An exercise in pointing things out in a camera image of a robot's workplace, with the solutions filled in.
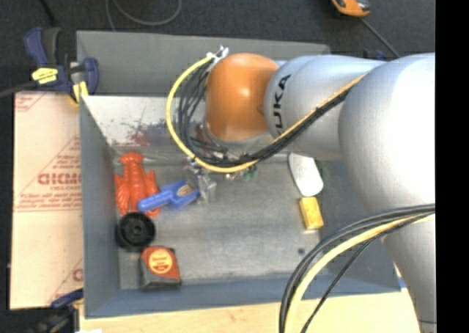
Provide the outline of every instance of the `cardboard sheet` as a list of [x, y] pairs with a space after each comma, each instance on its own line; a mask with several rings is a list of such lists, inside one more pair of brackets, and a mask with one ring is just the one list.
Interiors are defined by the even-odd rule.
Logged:
[[10, 309], [47, 307], [83, 285], [78, 105], [15, 96]]

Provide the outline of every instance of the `black tape roll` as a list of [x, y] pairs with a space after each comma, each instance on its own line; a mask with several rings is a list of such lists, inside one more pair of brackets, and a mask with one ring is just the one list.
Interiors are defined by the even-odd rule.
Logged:
[[129, 251], [139, 252], [155, 238], [153, 221], [139, 212], [123, 216], [116, 228], [117, 243]]

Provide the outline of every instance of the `blue clamp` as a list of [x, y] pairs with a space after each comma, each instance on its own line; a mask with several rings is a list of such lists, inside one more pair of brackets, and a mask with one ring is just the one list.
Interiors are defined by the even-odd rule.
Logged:
[[198, 189], [193, 189], [186, 180], [179, 180], [161, 187], [158, 194], [140, 200], [137, 203], [137, 210], [146, 212], [162, 205], [169, 205], [173, 209], [179, 209], [193, 202], [199, 196], [200, 191]]
[[[60, 28], [37, 27], [24, 36], [26, 52], [37, 66], [32, 78], [36, 89], [66, 92], [78, 102], [77, 92], [86, 89], [87, 93], [92, 94], [96, 91], [99, 81], [98, 63], [95, 58], [87, 57], [76, 67], [59, 65], [56, 59], [56, 41], [60, 31]], [[77, 87], [82, 83], [77, 84], [71, 80], [74, 73], [85, 73], [85, 87]]]

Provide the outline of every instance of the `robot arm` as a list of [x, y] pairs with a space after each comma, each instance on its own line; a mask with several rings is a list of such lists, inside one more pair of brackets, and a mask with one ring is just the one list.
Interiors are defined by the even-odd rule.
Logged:
[[[287, 83], [280, 84], [286, 76]], [[297, 151], [341, 159], [370, 213], [435, 203], [434, 54], [392, 62], [313, 56], [286, 63], [266, 92], [270, 132], [285, 131], [311, 106], [359, 76], [345, 101], [295, 140]], [[385, 239], [423, 333], [436, 332], [435, 241], [435, 220]]]
[[[203, 167], [231, 172], [252, 166], [261, 154], [271, 154], [250, 153], [252, 147], [268, 140], [266, 149], [276, 149], [273, 145], [312, 109], [350, 85], [338, 104], [292, 138], [289, 150], [342, 160], [370, 214], [435, 204], [435, 54], [392, 62], [302, 56], [276, 65], [234, 54], [210, 68], [206, 81], [199, 96], [206, 98], [200, 140], [218, 148], [211, 145], [212, 158], [186, 152]], [[224, 150], [223, 162], [217, 162], [215, 155]], [[250, 155], [230, 158], [235, 153]], [[435, 333], [435, 220], [392, 233], [385, 245], [413, 299], [422, 333]]]

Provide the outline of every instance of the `yellow cable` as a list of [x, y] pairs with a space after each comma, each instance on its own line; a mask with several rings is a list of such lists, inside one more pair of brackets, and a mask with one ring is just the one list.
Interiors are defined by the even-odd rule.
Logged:
[[382, 224], [380, 226], [374, 227], [370, 230], [367, 230], [361, 234], [358, 234], [352, 237], [351, 239], [345, 241], [344, 243], [339, 244], [337, 247], [334, 247], [332, 250], [330, 250], [325, 255], [323, 255], [317, 261], [317, 263], [315, 263], [309, 269], [308, 273], [301, 280], [300, 284], [298, 285], [296, 291], [293, 294], [292, 301], [290, 303], [289, 310], [285, 319], [285, 332], [286, 333], [293, 332], [293, 317], [292, 316], [296, 315], [298, 306], [301, 302], [301, 299], [303, 298], [304, 293], [306, 292], [306, 289], [308, 288], [309, 284], [313, 281], [315, 276], [321, 271], [321, 269], [323, 269], [327, 264], [329, 264], [330, 261], [335, 259], [342, 252], [347, 251], [348, 249], [356, 246], [357, 244], [360, 244], [370, 238], [375, 237], [376, 235], [379, 235], [380, 233], [388, 229], [391, 229], [392, 227], [395, 227], [403, 222], [410, 221], [411, 219], [414, 219], [416, 217], [417, 215], [407, 217], [405, 219], [397, 219], [387, 224]]
[[[182, 73], [182, 75], [174, 82], [173, 87], [171, 88], [171, 91], [168, 94], [168, 100], [166, 102], [166, 123], [168, 125], [169, 133], [171, 134], [173, 140], [176, 142], [177, 146], [183, 151], [188, 157], [192, 158], [195, 162], [200, 164], [201, 166], [205, 167], [206, 169], [212, 170], [214, 172], [222, 172], [222, 173], [230, 173], [230, 172], [239, 172], [241, 170], [247, 169], [248, 167], [253, 166], [259, 160], [253, 160], [249, 162], [245, 162], [244, 164], [240, 164], [237, 166], [231, 166], [231, 167], [219, 167], [219, 166], [214, 166], [212, 164], [209, 164], [203, 160], [201, 160], [199, 157], [197, 157], [189, 148], [187, 148], [182, 142], [182, 140], [178, 137], [176, 134], [176, 131], [174, 130], [174, 126], [171, 121], [171, 104], [174, 99], [174, 95], [179, 88], [179, 86], [182, 84], [182, 82], [197, 68], [200, 66], [210, 62], [213, 59], [212, 55], [209, 55], [198, 62], [194, 63], [191, 65], [186, 71]], [[333, 99], [338, 97], [340, 94], [342, 94], [345, 90], [353, 87], [356, 85], [365, 75], [359, 76], [353, 81], [351, 81], [349, 84], [343, 86], [339, 91], [335, 92], [333, 95], [331, 95], [329, 98], [324, 100], [320, 105], [318, 105], [315, 109], [312, 109], [307, 115], [305, 115], [303, 118], [298, 120], [294, 125], [289, 127], [285, 132], [282, 133], [279, 137], [277, 137], [272, 143], [275, 144], [279, 140], [283, 139], [286, 135], [294, 131], [299, 125], [301, 125], [305, 120], [307, 120], [314, 112], [316, 112], [318, 109], [322, 108], [324, 105], [327, 103], [331, 102]]]

